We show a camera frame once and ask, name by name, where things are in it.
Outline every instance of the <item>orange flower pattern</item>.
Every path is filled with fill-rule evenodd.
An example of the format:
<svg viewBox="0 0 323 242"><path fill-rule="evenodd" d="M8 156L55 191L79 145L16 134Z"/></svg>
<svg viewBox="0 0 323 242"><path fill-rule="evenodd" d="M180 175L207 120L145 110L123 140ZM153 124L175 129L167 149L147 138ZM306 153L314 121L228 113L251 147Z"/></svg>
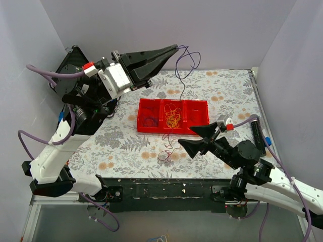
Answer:
<svg viewBox="0 0 323 242"><path fill-rule="evenodd" d="M79 147L70 158L69 167L86 174L117 178L231 178L236 171L209 152L191 159L181 147L171 154L170 162L158 159L161 152L172 152L173 149L165 147L168 141L162 140L162 135L137 132L139 100L179 99L183 86L175 77L174 71L161 71L151 81L152 87L122 96L115 116L105 120L95 135ZM234 124L246 120L253 113L260 115L247 71L194 71L185 79L185 84L182 98L207 100L210 122L216 121L220 114L228 114ZM252 133L249 126L245 125L227 132L225 137L235 146L243 140L252 139ZM170 140L175 138L198 139L170 135ZM176 140L172 146L180 147ZM264 159L270 162L274 160L268 152Z"/></svg>

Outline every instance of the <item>red clip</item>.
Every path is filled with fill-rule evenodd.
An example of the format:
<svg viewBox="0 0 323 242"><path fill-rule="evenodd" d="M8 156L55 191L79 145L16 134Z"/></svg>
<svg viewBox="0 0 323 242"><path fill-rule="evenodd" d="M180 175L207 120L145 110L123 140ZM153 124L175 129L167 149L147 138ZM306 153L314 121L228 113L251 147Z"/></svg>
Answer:
<svg viewBox="0 0 323 242"><path fill-rule="evenodd" d="M84 66L82 66L82 69L85 70L85 69L88 69L89 67L93 66L94 63L93 62L89 62L89 63L86 63Z"/></svg>
<svg viewBox="0 0 323 242"><path fill-rule="evenodd" d="M234 129L233 124L228 124L227 125L227 130L233 130L233 129Z"/></svg>

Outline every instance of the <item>white wall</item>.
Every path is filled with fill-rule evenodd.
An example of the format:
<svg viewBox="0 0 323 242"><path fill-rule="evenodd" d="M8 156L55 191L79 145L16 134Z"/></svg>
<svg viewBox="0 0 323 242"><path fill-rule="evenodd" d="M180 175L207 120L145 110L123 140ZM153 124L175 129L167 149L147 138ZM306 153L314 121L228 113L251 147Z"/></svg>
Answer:
<svg viewBox="0 0 323 242"><path fill-rule="evenodd" d="M65 51L39 0L0 0L0 43L0 241L20 241L31 178L21 168L29 157L17 130L49 139L62 108L46 80L26 70L25 65L55 71ZM43 148L28 140L27 144L35 156Z"/></svg>
<svg viewBox="0 0 323 242"><path fill-rule="evenodd" d="M323 189L322 23L322 0L298 0L262 61L257 80L284 164L293 176L320 189ZM323 241L322 230L315 232L317 241Z"/></svg>
<svg viewBox="0 0 323 242"><path fill-rule="evenodd" d="M41 0L65 47L92 60L186 44L201 69L259 66L296 0ZM175 59L165 68L174 69ZM183 62L182 68L189 68Z"/></svg>

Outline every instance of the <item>red compartment tray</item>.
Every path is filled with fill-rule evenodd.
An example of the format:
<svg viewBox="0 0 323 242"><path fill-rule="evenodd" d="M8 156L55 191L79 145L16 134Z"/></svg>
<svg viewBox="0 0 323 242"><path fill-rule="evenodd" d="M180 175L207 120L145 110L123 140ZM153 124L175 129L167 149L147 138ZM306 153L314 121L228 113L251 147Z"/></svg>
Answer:
<svg viewBox="0 0 323 242"><path fill-rule="evenodd" d="M168 104L182 111L178 128L169 128L166 124L164 107ZM139 102L137 131L141 133L194 135L195 133L190 130L191 126L208 125L209 122L205 100L141 98Z"/></svg>

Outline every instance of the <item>floral tablecloth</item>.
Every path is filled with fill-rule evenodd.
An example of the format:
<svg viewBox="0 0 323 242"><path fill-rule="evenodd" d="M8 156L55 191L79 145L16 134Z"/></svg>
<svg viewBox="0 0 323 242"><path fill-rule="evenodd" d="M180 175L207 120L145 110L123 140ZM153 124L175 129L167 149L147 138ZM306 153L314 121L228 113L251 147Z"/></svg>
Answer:
<svg viewBox="0 0 323 242"><path fill-rule="evenodd" d="M260 115L256 95L245 70L194 71L187 79L183 99L207 100L210 122L229 114L234 124L251 114ZM161 71L152 79L153 86L122 96L116 114L106 119L101 128L71 157L69 167L86 174L119 178L231 178L237 171L229 168L211 153L191 159L181 147L171 162L158 159L166 150L162 135L137 132L140 98L179 99L183 85L174 71ZM175 138L198 139L196 136L171 135ZM249 125L226 134L234 146L245 139L253 140ZM174 142L174 148L180 147ZM266 160L274 162L267 152Z"/></svg>

